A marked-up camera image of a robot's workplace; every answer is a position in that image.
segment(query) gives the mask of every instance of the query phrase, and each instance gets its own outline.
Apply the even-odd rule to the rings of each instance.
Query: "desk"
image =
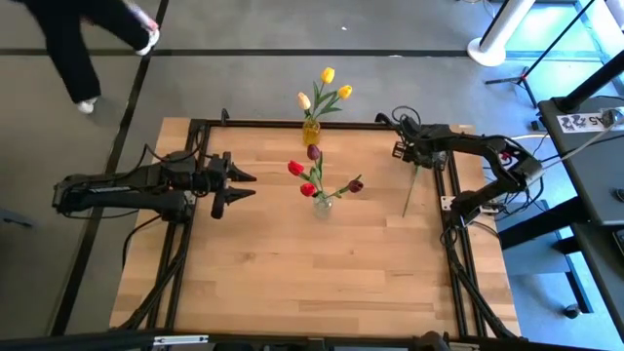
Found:
[[[598,112],[600,108],[621,105],[624,105],[624,101],[619,99],[593,97],[583,102],[578,112]],[[567,113],[559,111],[551,100],[539,102],[539,110],[541,121],[559,153],[568,152],[595,135],[564,133],[557,116]],[[622,134],[624,132],[609,132],[605,137]],[[624,257],[618,253],[610,234],[615,228],[624,225],[624,204],[612,195],[613,188],[624,187],[624,164],[620,156],[622,150],[624,138],[589,146],[564,160],[565,170],[578,196],[500,234],[509,239],[503,241],[503,248],[507,249],[570,225],[574,236],[560,241],[560,251],[563,254],[583,252],[611,318],[624,339]],[[570,283],[574,290],[580,289],[574,292],[582,310],[582,305],[588,303],[583,301],[586,298],[582,287],[578,282]]]
[[[165,119],[157,153],[183,149],[188,119]],[[471,132],[468,127],[461,130]],[[327,219],[289,160],[306,168],[297,128],[211,127],[210,153],[232,159],[257,182],[235,185],[257,194],[210,217],[212,196],[194,215],[175,328],[186,332],[264,335],[410,337],[430,330],[457,335],[433,173],[392,158],[397,136],[386,130],[323,129],[326,190],[362,174],[365,188],[336,199]],[[485,184],[481,160],[457,154],[462,188]],[[141,212],[137,223],[153,213]],[[493,225],[482,217],[483,223]],[[165,224],[138,232],[130,246],[110,325],[125,322],[154,284]],[[498,240],[471,227],[481,292],[507,328],[520,332]],[[162,325],[167,293],[159,314]],[[464,294],[469,329],[473,314]]]

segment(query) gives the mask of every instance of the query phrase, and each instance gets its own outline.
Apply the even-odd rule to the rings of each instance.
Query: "black pants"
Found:
[[[149,35],[121,0],[26,0],[46,37],[46,48],[74,102],[99,97],[99,80],[80,31],[81,18],[92,21],[135,50]]]

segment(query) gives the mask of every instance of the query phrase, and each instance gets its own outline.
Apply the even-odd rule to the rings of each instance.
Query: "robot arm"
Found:
[[[223,216],[224,205],[254,195],[255,191],[236,189],[227,180],[255,181],[231,162],[231,154],[213,155],[206,168],[199,167],[193,155],[178,151],[164,161],[114,175],[70,175],[55,185],[53,207],[68,215],[92,207],[154,210],[164,220],[187,220],[189,199],[214,193],[212,217]]]
[[[417,166],[442,171],[448,151],[464,152],[486,158],[496,180],[476,191],[463,191],[450,204],[451,213],[467,224],[479,214],[479,208],[492,199],[505,194],[524,191],[543,173],[541,163],[512,139],[505,136],[471,136],[454,133],[449,125],[420,125],[412,118],[402,118],[393,123],[379,113],[375,122],[383,122],[395,130],[400,142],[393,149],[393,156]],[[501,156],[517,162],[505,169]]]

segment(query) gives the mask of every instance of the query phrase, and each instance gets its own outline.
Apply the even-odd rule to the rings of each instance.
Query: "tulip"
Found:
[[[315,145],[308,145],[308,158],[312,161],[316,161],[321,157],[321,150]]]
[[[297,101],[299,103],[299,107],[302,110],[308,110],[310,109],[310,106],[312,105],[310,103],[310,99],[308,98],[308,96],[304,93],[299,93],[297,96]]]
[[[349,185],[347,185],[347,187],[352,193],[357,193],[364,188],[364,184],[357,179],[353,179],[349,181]]]
[[[353,92],[353,87],[344,86],[338,89],[338,96],[342,99],[348,99],[351,96],[351,92]]]
[[[312,183],[305,183],[301,185],[300,190],[301,190],[301,194],[303,194],[303,196],[305,197],[310,197],[316,194],[316,186],[314,186],[314,184]]]
[[[289,162],[289,172],[293,175],[293,176],[299,176],[303,173],[303,166],[299,165],[297,162],[295,161],[290,161]]]
[[[335,71],[331,67],[327,67],[321,72],[321,81],[325,84],[330,84],[333,81]]]

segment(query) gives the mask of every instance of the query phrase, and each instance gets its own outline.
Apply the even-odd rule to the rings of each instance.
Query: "red tulip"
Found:
[[[295,161],[289,162],[289,172],[292,173],[293,176],[299,176],[303,173],[303,166],[299,165]]]
[[[312,183],[305,183],[301,185],[301,194],[305,197],[310,197],[316,193],[316,186]]]
[[[321,150],[315,145],[308,145],[308,158],[312,161],[316,161],[321,157]]]
[[[349,191],[356,193],[364,188],[364,184],[357,179],[353,179],[349,181],[349,185],[347,185],[347,187],[349,188]]]

